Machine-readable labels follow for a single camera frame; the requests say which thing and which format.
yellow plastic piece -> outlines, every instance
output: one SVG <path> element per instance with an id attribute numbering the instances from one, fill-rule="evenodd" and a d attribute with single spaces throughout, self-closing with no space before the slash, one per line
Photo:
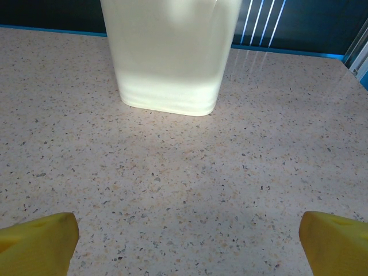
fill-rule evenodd
<path id="1" fill-rule="evenodd" d="M 368 276 L 368 224 L 306 212 L 299 237 L 314 276 Z"/>
<path id="2" fill-rule="evenodd" d="M 0 229 L 0 275 L 66 276 L 78 239 L 72 213 Z"/>

dark wall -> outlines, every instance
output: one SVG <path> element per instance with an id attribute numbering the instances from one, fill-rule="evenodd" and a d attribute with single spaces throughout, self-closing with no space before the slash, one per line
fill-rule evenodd
<path id="1" fill-rule="evenodd" d="M 367 18 L 362 0 L 243 0 L 233 42 L 344 55 Z M 0 24 L 106 32 L 99 0 L 1 0 Z"/>

blue edge trim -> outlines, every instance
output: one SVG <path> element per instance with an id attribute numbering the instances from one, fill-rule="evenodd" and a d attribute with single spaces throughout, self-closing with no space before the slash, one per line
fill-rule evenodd
<path id="1" fill-rule="evenodd" d="M 361 84 L 362 84 L 362 86 L 364 86 L 365 89 L 368 90 L 368 72 L 361 79 Z"/>
<path id="2" fill-rule="evenodd" d="M 74 35 L 84 35 L 84 36 L 102 36 L 106 37 L 106 33 L 91 33 L 91 32 L 79 32 L 74 30 L 55 30 L 55 29 L 44 29 L 44 28 L 34 28 L 34 27 L 24 27 L 24 26 L 12 26 L 12 25 L 1 25 L 0 28 L 13 28 L 13 29 L 23 29 L 23 30 L 39 30 L 43 32 L 53 32 L 53 33 L 70 33 Z M 233 49 L 243 49 L 243 50 L 252 50 L 252 51 L 262 51 L 262 52 L 272 52 L 272 53 L 288 53 L 291 55 L 300 55 L 300 56 L 318 56 L 321 58 L 330 58 L 330 59 L 339 59 L 342 60 L 344 58 L 343 55 L 336 55 L 332 53 L 313 53 L 313 52 L 304 52 L 304 51 L 294 51 L 294 50 L 285 50 L 285 49 L 273 49 L 273 48 L 263 48 L 263 47 L 255 47 L 255 46 L 244 46 L 244 45 L 236 45 L 232 44 L 231 48 Z"/>

translucent plastic container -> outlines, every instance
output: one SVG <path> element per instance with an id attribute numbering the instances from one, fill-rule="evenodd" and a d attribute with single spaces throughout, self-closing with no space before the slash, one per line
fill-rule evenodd
<path id="1" fill-rule="evenodd" d="M 216 104 L 242 0 L 101 0 L 127 105 L 203 116 Z"/>

terrazzo countertop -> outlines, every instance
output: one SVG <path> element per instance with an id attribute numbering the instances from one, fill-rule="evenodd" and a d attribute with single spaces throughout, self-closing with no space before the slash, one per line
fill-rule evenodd
<path id="1" fill-rule="evenodd" d="M 0 29 L 0 227 L 74 212 L 68 275 L 312 275 L 302 214 L 368 220 L 368 93 L 333 59 L 231 50 L 217 106 L 120 101 L 106 38 Z"/>

